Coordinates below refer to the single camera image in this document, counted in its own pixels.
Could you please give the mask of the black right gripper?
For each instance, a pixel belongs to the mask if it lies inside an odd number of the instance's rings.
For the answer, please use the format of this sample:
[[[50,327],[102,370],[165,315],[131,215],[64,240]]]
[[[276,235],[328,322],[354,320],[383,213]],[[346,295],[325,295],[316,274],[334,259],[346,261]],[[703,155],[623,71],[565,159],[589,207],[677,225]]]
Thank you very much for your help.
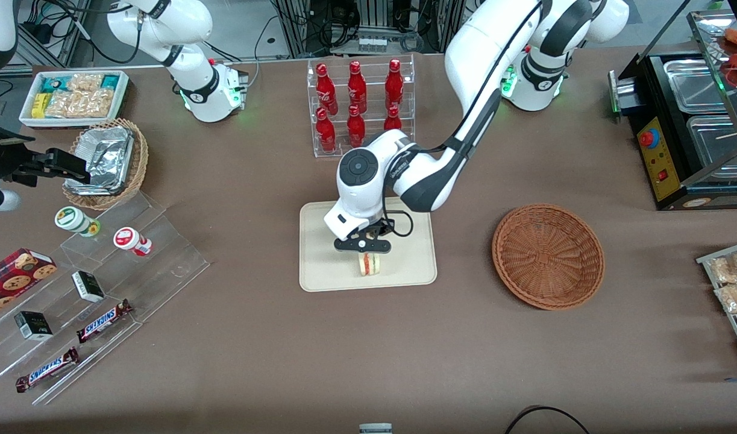
[[[30,151],[25,143],[34,140],[34,137],[16,134],[0,127],[0,181],[22,185],[37,184],[37,176],[19,173],[22,165],[32,162],[35,152]],[[50,148],[40,155],[39,163],[43,177],[72,179],[84,184],[91,182],[86,160],[67,151]]]

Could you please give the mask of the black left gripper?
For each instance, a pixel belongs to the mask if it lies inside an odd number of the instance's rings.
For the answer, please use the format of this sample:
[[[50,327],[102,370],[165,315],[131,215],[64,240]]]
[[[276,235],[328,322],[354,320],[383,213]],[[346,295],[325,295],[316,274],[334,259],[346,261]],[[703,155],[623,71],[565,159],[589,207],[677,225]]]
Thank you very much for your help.
[[[383,236],[393,233],[394,229],[394,219],[380,219],[366,226],[363,230],[352,231],[346,240],[335,239],[333,241],[333,247],[338,251],[376,254],[390,253],[391,243],[383,239]]]

